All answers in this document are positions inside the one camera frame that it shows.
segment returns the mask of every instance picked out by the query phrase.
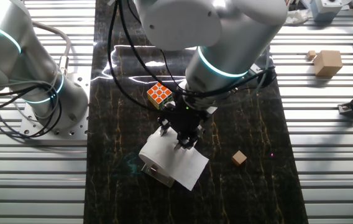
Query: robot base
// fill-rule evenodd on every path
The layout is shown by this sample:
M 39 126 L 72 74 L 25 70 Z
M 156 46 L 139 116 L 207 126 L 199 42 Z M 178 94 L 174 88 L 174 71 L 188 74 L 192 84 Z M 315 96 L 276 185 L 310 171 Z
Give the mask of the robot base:
M 90 86 L 89 75 L 88 75 L 88 78 L 83 78 L 77 74 L 70 73 L 67 75 L 67 77 L 71 81 L 78 83 L 84 89 L 85 93 L 87 94 L 87 97 L 89 97 L 89 86 Z M 29 116 L 31 116 L 32 118 L 35 117 L 32 107 L 27 103 L 25 106 L 24 113 L 28 117 Z M 89 108 L 87 107 L 83 119 L 81 119 L 81 121 L 76 123 L 75 126 L 68 129 L 59 130 L 59 131 L 51 131 L 48 134 L 35 139 L 40 141 L 44 140 L 44 141 L 51 141 L 51 142 L 70 141 L 68 142 L 70 144 L 81 144 L 83 142 L 86 142 L 87 133 L 88 133 L 88 115 L 89 115 Z M 22 124 L 20 129 L 21 133 L 34 134 L 39 132 L 41 129 L 42 129 L 42 125 L 40 123 L 32 122 L 22 117 Z

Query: white paper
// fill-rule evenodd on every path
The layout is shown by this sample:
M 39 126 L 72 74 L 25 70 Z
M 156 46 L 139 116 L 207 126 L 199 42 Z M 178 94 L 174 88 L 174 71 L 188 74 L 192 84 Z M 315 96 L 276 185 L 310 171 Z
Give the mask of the white paper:
M 146 145 L 139 152 L 139 157 L 148 165 L 155 164 L 162 175 L 171 177 L 188 190 L 192 190 L 208 159 L 195 148 L 174 149 L 178 144 L 177 133 L 169 128 L 160 136 L 160 128 L 151 135 Z

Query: metal mounting plate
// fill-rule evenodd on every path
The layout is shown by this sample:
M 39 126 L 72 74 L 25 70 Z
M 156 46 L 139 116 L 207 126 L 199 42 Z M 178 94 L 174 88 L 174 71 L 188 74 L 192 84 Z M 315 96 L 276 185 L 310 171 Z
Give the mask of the metal mounting plate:
M 79 84 L 87 94 L 89 98 L 89 86 L 90 86 L 90 80 L 88 78 L 83 79 L 81 75 L 71 73 L 67 75 L 68 79 L 76 82 Z M 33 110 L 30 105 L 26 104 L 24 113 L 26 116 L 31 116 L 35 117 Z M 89 109 L 87 107 L 85 116 L 83 119 L 78 122 L 74 127 L 71 127 L 70 129 L 65 129 L 59 131 L 59 133 L 55 133 L 55 131 L 52 131 L 44 136 L 35 138 L 37 140 L 59 140 L 59 141 L 64 141 L 64 140 L 87 140 L 87 133 L 88 133 L 88 115 L 89 115 Z M 34 134 L 39 132 L 42 129 L 42 125 L 40 123 L 36 122 L 31 122 L 26 118 L 22 118 L 22 124 L 21 124 L 21 129 L 20 132 L 24 133 L 25 131 L 29 131 L 29 134 Z

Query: black cable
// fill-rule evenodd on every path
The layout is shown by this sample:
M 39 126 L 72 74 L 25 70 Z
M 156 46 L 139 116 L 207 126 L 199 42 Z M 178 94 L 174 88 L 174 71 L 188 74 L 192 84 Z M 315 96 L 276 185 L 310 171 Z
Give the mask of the black cable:
M 145 108 L 145 109 L 147 109 L 149 111 L 163 113 L 163 111 L 160 111 L 160 110 L 157 110 L 157 109 L 153 109 L 153 108 L 150 108 L 150 107 L 148 107 L 146 105 L 143 105 L 142 103 L 139 103 L 137 100 L 133 99 L 133 97 L 128 95 L 128 93 L 123 89 L 123 87 L 119 83 L 119 80 L 117 79 L 117 76 L 114 73 L 114 69 L 113 69 L 113 66 L 112 66 L 112 58 L 111 58 L 111 44 L 112 44 L 113 27 L 114 27 L 114 23 L 116 21 L 116 14 L 117 14 L 117 10 L 118 10 L 118 4 L 119 4 L 119 1 L 116 0 L 116 2 L 114 3 L 113 15 L 112 15 L 112 19 L 111 19 L 111 22 L 110 22 L 109 37 L 108 37 L 108 61 L 109 61 L 109 66 L 110 66 L 110 73 L 111 73 L 111 75 L 113 77 L 114 83 L 116 84 L 116 86 L 118 87 L 120 92 L 125 97 L 127 97 L 128 100 L 132 101 L 133 103 L 137 104 L 138 106 L 140 106 L 142 108 Z
M 30 89 L 34 90 L 36 88 L 40 88 L 40 87 L 43 87 L 43 86 L 45 86 L 45 85 L 44 84 L 43 85 L 35 85 L 35 86 L 31 86 L 31 87 L 28 87 L 28 88 L 25 88 L 25 89 L 22 89 L 22 90 L 12 91 L 12 92 L 8 92 L 8 93 L 0 93 L 0 96 L 10 96 L 10 95 L 13 95 L 13 94 L 24 93 L 25 91 L 28 91 Z
M 134 16 L 135 20 L 142 25 L 142 23 L 140 22 L 140 19 L 135 15 L 135 13 L 132 11 L 131 9 L 131 4 L 129 3 L 130 0 L 127 0 L 127 4 L 128 4 L 128 9 L 131 12 L 132 16 Z
M 12 134 L 9 134 L 7 133 L 5 130 L 3 130 L 3 128 L 0 127 L 0 131 L 3 132 L 4 134 L 6 134 L 7 136 L 11 137 L 11 138 L 21 138 L 21 139 L 29 139 L 29 138 L 37 138 L 37 137 L 41 137 L 45 134 L 47 134 L 48 132 L 50 132 L 53 128 L 55 128 L 55 126 L 58 124 L 61 116 L 62 116 L 62 105 L 59 101 L 59 98 L 58 98 L 58 95 L 57 95 L 57 92 L 53 91 L 53 93 L 50 93 L 50 101 L 51 101 L 51 105 L 52 105 L 52 108 L 55 109 L 55 105 L 54 105 L 54 102 L 53 102 L 53 98 L 51 97 L 53 94 L 55 94 L 55 98 L 58 100 L 58 105 L 59 105 L 59 116 L 58 116 L 58 119 L 56 120 L 56 122 L 54 123 L 54 125 L 52 125 L 51 128 L 49 128 L 47 131 L 45 131 L 45 129 L 48 128 L 49 124 L 51 123 L 52 121 L 52 118 L 55 114 L 55 110 L 52 111 L 50 117 L 48 118 L 48 121 L 47 123 L 44 125 L 44 127 L 38 131 L 37 133 L 33 134 L 33 135 L 26 135 L 26 134 L 22 134 L 18 131 L 16 131 L 15 129 L 13 129 L 12 127 L 10 127 L 2 118 L 2 116 L 0 115 L 0 121 L 2 123 L 4 123 L 4 125 L 9 128 L 11 131 L 13 131 L 15 134 L 18 134 L 18 136 L 15 136 L 15 135 L 12 135 Z
M 129 11 L 131 12 L 131 15 L 134 16 L 135 20 L 136 20 L 140 25 L 142 25 L 140 19 L 135 15 L 135 13 L 133 12 L 133 10 L 132 10 L 132 8 L 131 8 L 130 0 L 127 0 L 127 5 L 128 5 Z M 171 73 L 171 71 L 170 71 L 170 69 L 169 69 L 169 67 L 168 67 L 168 63 L 167 63 L 167 59 L 165 58 L 164 51 L 163 51 L 162 49 L 159 49 L 159 50 L 160 50 L 160 52 L 161 52 L 162 55 L 163 55 L 165 68 L 167 69 L 168 74 L 170 74 L 170 77 L 171 77 L 172 81 L 177 85 L 177 87 L 178 87 L 179 89 L 181 89 L 181 90 L 183 90 L 183 91 L 186 91 L 186 92 L 188 92 L 188 93 L 194 93 L 193 91 L 186 90 L 186 89 L 184 89 L 184 88 L 182 88 L 182 87 L 179 86 L 179 84 L 178 84 L 177 81 L 174 79 L 174 76 L 172 75 L 172 73 Z
M 23 92 L 23 93 L 17 95 L 15 98 L 9 100 L 9 101 L 6 102 L 6 103 L 1 104 L 1 105 L 0 105 L 0 109 L 3 108 L 3 107 L 5 107 L 5 106 L 7 106 L 7 105 L 10 105 L 11 103 L 15 102 L 17 99 L 19 99 L 19 98 L 21 98 L 22 96 L 28 94 L 28 92 L 30 92 L 30 91 L 36 89 L 37 87 L 38 87 L 38 86 L 33 86 L 33 87 L 30 87 L 30 88 L 25 89 L 25 92 Z

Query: small wooden cube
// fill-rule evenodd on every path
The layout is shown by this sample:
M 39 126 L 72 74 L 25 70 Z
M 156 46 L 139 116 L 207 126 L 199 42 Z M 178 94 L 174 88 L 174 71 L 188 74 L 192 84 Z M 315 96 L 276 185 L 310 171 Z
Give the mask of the small wooden cube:
M 316 57 L 316 52 L 314 50 L 310 50 L 306 55 L 306 59 L 313 60 Z
M 240 151 L 238 151 L 234 156 L 232 157 L 232 162 L 235 163 L 236 166 L 240 166 L 247 157 Z
M 333 77 L 341 68 L 341 53 L 337 50 L 322 50 L 314 59 L 316 76 Z

